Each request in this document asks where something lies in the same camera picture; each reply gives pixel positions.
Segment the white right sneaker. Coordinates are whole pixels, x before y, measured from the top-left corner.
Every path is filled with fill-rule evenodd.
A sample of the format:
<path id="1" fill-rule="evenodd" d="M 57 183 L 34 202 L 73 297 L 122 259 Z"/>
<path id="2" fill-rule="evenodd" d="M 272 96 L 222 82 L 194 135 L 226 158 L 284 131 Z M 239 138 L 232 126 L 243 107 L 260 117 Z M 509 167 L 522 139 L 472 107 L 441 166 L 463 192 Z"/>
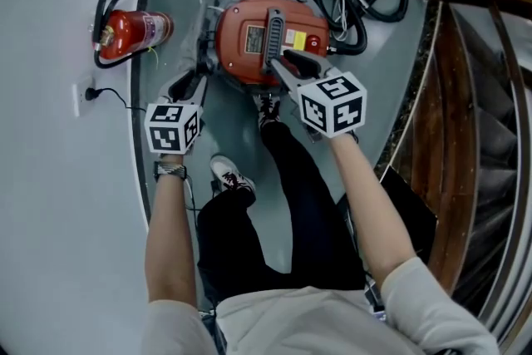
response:
<path id="1" fill-rule="evenodd" d="M 268 123 L 280 122 L 279 118 L 279 107 L 280 107 L 280 97 L 279 96 L 261 96 L 258 95 L 254 98 L 254 104 L 258 110 L 258 125 L 261 130 Z"/>

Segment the red fire extinguisher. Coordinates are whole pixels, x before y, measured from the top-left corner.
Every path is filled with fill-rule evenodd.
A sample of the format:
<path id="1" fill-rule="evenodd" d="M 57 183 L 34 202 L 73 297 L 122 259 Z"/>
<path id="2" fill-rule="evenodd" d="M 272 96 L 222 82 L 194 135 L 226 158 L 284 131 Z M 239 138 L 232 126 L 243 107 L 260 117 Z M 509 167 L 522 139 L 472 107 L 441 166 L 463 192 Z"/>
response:
<path id="1" fill-rule="evenodd" d="M 100 69 L 117 67 L 166 42 L 174 21 L 162 12 L 116 9 L 120 0 L 98 0 L 92 26 L 93 60 Z"/>

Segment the person's left forearm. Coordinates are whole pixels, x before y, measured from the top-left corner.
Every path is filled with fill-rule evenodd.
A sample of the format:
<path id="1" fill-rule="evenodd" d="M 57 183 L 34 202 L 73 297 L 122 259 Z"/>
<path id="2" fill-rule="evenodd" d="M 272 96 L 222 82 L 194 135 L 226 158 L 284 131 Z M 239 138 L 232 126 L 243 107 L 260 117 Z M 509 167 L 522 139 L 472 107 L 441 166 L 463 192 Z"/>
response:
<path id="1" fill-rule="evenodd" d="M 173 300 L 197 306 L 184 181 L 174 175 L 162 175 L 156 184 L 146 240 L 145 279 L 151 302 Z"/>

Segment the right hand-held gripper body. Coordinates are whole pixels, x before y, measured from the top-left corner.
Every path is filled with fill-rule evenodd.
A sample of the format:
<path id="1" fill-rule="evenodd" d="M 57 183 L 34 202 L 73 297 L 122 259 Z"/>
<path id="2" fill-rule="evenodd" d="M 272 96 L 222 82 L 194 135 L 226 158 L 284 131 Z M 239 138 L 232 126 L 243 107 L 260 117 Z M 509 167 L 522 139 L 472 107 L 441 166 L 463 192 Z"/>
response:
<path id="1" fill-rule="evenodd" d="M 321 135 L 333 138 L 365 125 L 367 89 L 351 72 L 307 79 L 295 89 L 302 123 Z"/>

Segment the black box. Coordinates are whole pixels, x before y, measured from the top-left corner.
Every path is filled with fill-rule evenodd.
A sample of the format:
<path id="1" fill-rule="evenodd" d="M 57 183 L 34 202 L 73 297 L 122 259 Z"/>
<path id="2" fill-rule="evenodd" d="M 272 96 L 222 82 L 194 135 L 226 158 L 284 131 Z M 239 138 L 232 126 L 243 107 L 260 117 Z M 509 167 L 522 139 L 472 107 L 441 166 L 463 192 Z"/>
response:
<path id="1" fill-rule="evenodd" d="M 417 256 L 428 264 L 436 233 L 436 216 L 391 167 L 383 174 L 381 183 L 406 226 Z"/>

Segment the person's leg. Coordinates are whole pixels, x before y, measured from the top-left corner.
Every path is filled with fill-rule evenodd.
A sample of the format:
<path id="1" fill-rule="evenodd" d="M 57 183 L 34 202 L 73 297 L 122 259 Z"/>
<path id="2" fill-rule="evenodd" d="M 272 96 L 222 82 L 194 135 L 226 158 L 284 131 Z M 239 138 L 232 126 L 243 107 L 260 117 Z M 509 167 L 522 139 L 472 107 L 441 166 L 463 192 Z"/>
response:
<path id="1" fill-rule="evenodd" d="M 345 219 L 313 158 L 281 122 L 260 130 L 290 209 L 292 280 L 299 287 L 362 290 L 366 275 Z"/>
<path id="2" fill-rule="evenodd" d="M 246 293 L 291 288 L 291 277 L 269 267 L 247 213 L 255 201 L 248 188 L 226 190 L 200 211 L 198 269 L 205 297 L 218 305 Z"/>

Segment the person's right leg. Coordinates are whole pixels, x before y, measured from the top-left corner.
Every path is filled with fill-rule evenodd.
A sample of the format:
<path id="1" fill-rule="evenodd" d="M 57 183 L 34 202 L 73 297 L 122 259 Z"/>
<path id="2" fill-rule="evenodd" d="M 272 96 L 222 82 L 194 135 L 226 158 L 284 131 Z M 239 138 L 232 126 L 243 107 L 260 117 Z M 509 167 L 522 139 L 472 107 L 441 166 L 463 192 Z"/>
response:
<path id="1" fill-rule="evenodd" d="M 260 130 L 290 209 L 292 280 L 299 287 L 362 290 L 366 275 L 345 219 L 313 158 L 281 122 Z"/>

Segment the striped wristband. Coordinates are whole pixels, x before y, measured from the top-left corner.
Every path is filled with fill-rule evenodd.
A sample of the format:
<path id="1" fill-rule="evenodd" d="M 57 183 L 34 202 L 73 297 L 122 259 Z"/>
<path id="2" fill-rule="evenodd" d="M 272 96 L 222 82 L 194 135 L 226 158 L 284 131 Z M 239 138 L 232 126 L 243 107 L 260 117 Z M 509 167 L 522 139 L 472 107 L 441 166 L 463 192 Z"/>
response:
<path id="1" fill-rule="evenodd" d="M 162 175 L 173 175 L 179 177 L 182 180 L 187 180 L 188 177 L 187 169 L 182 164 L 155 161 L 153 173 L 155 181 L 158 181 Z"/>

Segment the white wall socket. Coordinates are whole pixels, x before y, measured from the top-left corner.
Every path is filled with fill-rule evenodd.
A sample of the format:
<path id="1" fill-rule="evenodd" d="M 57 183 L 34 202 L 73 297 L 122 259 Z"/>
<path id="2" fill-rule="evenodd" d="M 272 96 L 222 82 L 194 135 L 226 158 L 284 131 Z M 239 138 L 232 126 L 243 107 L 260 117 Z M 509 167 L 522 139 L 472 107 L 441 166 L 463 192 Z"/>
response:
<path id="1" fill-rule="evenodd" d="M 95 79 L 91 75 L 82 76 L 74 83 L 72 89 L 74 117 L 84 116 L 94 105 L 94 101 L 86 99 L 86 90 L 95 89 Z"/>

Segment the red drum vacuum cleaner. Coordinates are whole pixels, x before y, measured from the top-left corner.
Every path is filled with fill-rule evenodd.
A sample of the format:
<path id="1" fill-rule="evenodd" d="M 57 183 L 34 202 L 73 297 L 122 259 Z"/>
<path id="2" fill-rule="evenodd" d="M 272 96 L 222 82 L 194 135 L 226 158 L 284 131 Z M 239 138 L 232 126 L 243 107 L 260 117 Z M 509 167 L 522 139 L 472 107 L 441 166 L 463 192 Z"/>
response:
<path id="1" fill-rule="evenodd" d="M 213 0 L 205 7 L 199 62 L 243 93 L 279 93 L 271 60 L 285 50 L 324 57 L 328 21 L 313 0 Z"/>

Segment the person's right forearm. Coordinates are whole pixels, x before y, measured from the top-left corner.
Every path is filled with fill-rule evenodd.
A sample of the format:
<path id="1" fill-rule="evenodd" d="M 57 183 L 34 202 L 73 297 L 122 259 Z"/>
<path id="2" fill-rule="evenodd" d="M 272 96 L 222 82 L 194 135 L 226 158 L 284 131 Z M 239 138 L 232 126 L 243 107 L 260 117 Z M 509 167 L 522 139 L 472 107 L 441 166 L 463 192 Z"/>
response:
<path id="1" fill-rule="evenodd" d="M 380 288 L 398 266 L 416 256 L 406 226 L 355 139 L 329 140 L 351 208 L 357 240 Z"/>

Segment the person's white shirt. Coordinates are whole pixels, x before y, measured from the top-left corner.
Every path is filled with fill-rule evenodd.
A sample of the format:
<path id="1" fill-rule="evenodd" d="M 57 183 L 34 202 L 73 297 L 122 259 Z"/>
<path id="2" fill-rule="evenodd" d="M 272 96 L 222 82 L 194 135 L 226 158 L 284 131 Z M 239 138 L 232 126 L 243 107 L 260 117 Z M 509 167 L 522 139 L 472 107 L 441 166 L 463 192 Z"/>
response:
<path id="1" fill-rule="evenodd" d="M 496 339 L 453 302 L 419 258 L 382 285 L 386 318 L 361 291 L 313 287 L 246 293 L 217 307 L 227 355 L 500 355 Z"/>

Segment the person's left leg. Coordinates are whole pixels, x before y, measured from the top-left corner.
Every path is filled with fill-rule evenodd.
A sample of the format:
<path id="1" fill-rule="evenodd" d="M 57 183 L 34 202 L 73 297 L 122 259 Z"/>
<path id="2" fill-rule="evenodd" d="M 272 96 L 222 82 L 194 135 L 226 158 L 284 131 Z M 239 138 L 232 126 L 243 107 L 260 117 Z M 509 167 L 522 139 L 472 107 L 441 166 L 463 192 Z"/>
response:
<path id="1" fill-rule="evenodd" d="M 269 267 L 247 213 L 255 201 L 248 188 L 226 190 L 200 211 L 198 269 L 205 297 L 218 305 L 246 293 L 291 288 L 291 277 Z"/>

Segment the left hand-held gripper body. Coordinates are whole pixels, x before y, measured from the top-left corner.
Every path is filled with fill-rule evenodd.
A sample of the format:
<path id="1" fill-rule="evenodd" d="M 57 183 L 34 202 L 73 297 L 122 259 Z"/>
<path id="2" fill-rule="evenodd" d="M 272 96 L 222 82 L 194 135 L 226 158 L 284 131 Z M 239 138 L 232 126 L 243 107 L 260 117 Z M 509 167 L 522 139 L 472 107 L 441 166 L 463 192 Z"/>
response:
<path id="1" fill-rule="evenodd" d="M 149 104 L 144 127 L 150 152 L 185 155 L 200 135 L 202 115 L 198 105 Z"/>

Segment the wooden stair railing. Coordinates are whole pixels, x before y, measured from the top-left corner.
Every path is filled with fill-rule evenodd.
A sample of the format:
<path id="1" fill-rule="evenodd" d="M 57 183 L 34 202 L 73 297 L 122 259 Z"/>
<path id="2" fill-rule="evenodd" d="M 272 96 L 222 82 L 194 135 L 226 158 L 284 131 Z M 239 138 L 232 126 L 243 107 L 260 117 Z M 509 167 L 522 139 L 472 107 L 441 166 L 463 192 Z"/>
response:
<path id="1" fill-rule="evenodd" d="M 516 355 L 532 343 L 532 72 L 503 16 L 532 18 L 532 0 L 427 1 L 377 172 L 436 216 L 429 269 Z"/>

